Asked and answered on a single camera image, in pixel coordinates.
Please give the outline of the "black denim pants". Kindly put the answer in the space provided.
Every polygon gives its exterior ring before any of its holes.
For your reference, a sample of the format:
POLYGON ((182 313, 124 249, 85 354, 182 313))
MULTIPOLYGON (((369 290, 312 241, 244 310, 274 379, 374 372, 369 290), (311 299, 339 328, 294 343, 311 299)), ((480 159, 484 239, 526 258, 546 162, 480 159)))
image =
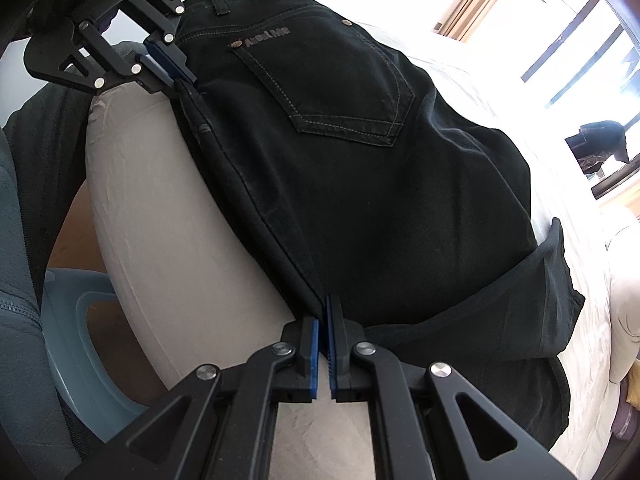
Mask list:
POLYGON ((292 313, 337 296, 372 344, 442 361, 551 448, 585 299, 529 166, 425 70, 314 0, 188 0, 174 111, 210 194, 292 313))

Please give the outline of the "person's dark trouser leg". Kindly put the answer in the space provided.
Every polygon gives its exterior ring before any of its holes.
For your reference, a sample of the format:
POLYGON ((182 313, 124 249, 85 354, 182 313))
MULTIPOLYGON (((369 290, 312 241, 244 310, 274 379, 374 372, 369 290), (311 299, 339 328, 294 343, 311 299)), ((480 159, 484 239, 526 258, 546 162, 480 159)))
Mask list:
POLYGON ((91 96, 47 84, 1 130, 1 426, 38 479, 81 462, 40 323, 44 276, 86 180, 91 96))

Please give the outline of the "white bed sheet mattress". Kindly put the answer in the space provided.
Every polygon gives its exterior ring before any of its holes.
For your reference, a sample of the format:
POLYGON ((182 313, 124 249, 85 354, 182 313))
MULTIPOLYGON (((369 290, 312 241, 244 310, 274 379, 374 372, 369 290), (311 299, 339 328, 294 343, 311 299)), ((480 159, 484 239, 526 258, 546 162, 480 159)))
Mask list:
MULTIPOLYGON (((560 356, 570 423, 552 453, 576 477, 591 479, 620 448, 611 432, 620 382, 610 382, 606 251, 633 214, 596 202, 564 143, 562 122, 518 78, 449 39, 427 39, 409 56, 455 110, 502 130, 521 151, 532 172, 536 237, 546 236, 553 218, 562 222, 570 274, 586 303, 560 356)), ((86 153, 107 273, 166 386, 206 362, 241 363, 276 339, 291 312, 206 190, 166 96, 138 84, 97 96, 86 153)))

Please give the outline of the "purple pillow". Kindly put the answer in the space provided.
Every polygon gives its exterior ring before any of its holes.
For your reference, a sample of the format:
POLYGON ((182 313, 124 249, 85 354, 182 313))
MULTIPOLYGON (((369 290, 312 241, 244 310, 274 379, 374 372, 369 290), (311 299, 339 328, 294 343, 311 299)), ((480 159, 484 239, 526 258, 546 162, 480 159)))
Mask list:
POLYGON ((627 401, 627 394, 628 382, 624 379, 620 383, 620 395, 611 432, 615 439, 625 442, 634 437, 639 426, 639 411, 627 401))

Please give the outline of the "yellow pillow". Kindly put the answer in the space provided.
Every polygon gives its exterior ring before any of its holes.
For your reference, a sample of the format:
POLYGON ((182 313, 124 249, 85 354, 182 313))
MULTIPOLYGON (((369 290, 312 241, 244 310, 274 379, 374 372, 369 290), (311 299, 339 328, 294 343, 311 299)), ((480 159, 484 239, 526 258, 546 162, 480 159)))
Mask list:
POLYGON ((638 405, 640 399, 640 361, 635 359, 626 376, 627 394, 626 401, 629 404, 638 405))

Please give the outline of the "white rolled duvet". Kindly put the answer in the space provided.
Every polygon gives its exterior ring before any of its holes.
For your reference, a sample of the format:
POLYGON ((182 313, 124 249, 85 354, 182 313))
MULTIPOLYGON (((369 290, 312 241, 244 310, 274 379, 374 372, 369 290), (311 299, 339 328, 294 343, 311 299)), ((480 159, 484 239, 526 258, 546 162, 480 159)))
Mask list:
POLYGON ((639 353, 639 221, 631 216, 606 251, 611 313, 610 382, 621 382, 639 353))

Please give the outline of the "dark jacket on chair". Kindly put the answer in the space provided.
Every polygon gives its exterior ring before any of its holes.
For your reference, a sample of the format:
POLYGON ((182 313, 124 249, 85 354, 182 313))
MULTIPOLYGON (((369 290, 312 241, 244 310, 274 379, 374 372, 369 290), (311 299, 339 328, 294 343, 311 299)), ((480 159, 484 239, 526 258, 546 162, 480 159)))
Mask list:
POLYGON ((626 131, 622 124, 612 120, 581 125, 578 133, 565 139, 582 173, 596 174, 610 158, 629 164, 626 131))

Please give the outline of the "black window frame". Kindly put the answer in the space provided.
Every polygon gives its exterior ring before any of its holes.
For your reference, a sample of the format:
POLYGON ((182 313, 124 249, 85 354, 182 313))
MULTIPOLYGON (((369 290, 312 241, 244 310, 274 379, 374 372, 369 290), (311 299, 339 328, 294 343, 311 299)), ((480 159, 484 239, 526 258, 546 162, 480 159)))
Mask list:
POLYGON ((639 52, 604 0, 522 0, 515 67, 544 108, 622 117, 638 101, 639 52))

